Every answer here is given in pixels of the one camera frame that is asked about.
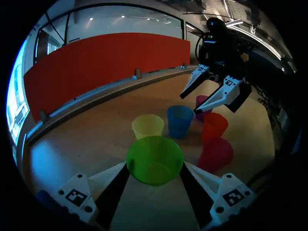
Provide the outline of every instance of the glass window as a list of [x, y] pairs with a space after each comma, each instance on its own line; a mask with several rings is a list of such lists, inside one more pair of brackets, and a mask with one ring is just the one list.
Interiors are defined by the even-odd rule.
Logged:
[[47, 55], [49, 55], [51, 52], [57, 50], [59, 47], [57, 47], [56, 45], [54, 44], [51, 44], [51, 43], [48, 43], [48, 46], [47, 46]]
[[22, 89], [22, 59], [26, 43], [27, 41], [23, 43], [16, 58], [7, 95], [7, 123], [15, 144], [21, 125], [28, 112], [28, 106]]
[[[192, 65], [199, 64], [195, 55], [195, 49], [198, 39], [202, 35], [202, 33], [203, 33], [202, 31], [200, 31], [193, 25], [186, 23], [186, 40], [190, 41], [190, 64]], [[199, 41], [197, 47], [197, 54], [199, 54], [199, 49], [201, 46], [202, 46], [202, 39]]]
[[48, 24], [39, 32], [35, 45], [35, 63], [44, 56], [62, 47], [64, 44], [67, 17], [66, 15], [52, 22], [52, 25], [57, 31], [54, 30], [51, 24]]
[[153, 10], [127, 6], [94, 7], [74, 12], [67, 42], [111, 33], [153, 33], [182, 39], [181, 21]]

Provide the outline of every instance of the cable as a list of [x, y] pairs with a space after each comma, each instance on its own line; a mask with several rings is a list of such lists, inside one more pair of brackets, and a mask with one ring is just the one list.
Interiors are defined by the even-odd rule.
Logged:
[[47, 14], [47, 12], [45, 12], [45, 15], [46, 15], [46, 17], [47, 17], [47, 20], [48, 20], [48, 22], [51, 24], [51, 26], [52, 26], [52, 28], [55, 30], [55, 32], [59, 35], [59, 37], [63, 40], [63, 42], [64, 42], [64, 39], [61, 37], [61, 35], [57, 32], [57, 30], [56, 30], [56, 28], [54, 27], [54, 25], [52, 24], [52, 22], [51, 22], [51, 20], [50, 20], [50, 18], [49, 18], [49, 16], [48, 16], [48, 14]]

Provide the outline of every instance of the ceiling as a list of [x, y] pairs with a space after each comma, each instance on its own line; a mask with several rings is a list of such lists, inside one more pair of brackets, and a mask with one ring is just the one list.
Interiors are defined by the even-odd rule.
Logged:
[[156, 0], [182, 14], [201, 15], [201, 24], [206, 25], [207, 18], [217, 17], [225, 22], [241, 19], [244, 23], [237, 26], [250, 33], [254, 26], [255, 35], [275, 48], [282, 56], [291, 59], [291, 54], [276, 27], [269, 18], [250, 0]]

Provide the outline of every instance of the red wall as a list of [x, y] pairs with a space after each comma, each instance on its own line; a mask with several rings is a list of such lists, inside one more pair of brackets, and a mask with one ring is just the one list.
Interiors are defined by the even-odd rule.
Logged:
[[141, 72], [189, 64], [189, 41], [148, 33], [114, 33], [68, 44], [40, 59], [24, 85], [34, 120], [102, 85]]

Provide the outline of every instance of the ceiling light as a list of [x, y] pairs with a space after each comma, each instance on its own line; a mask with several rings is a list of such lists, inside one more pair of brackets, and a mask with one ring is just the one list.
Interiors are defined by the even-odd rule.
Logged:
[[253, 38], [254, 40], [256, 40], [257, 42], [261, 43], [263, 46], [265, 46], [270, 52], [272, 52], [279, 60], [281, 60], [281, 55], [278, 53], [277, 50], [275, 50], [271, 45], [269, 45], [268, 43], [264, 42], [262, 39], [260, 39], [259, 37], [252, 35], [250, 33], [248, 33], [247, 31], [243, 30], [242, 28], [239, 27], [235, 27], [235, 26], [230, 26], [228, 27], [230, 29], [236, 30], [238, 32], [241, 32], [251, 38]]
[[232, 23], [232, 24], [226, 25], [226, 26], [230, 27], [230, 26], [239, 25], [239, 24], [243, 24], [243, 22], [235, 22], [235, 23]]
[[237, 19], [237, 20], [225, 23], [226, 27], [239, 25], [239, 24], [243, 24], [243, 21], [241, 19]]
[[187, 27], [189, 27], [190, 29], [194, 30], [195, 28], [191, 27], [190, 25], [186, 24]]

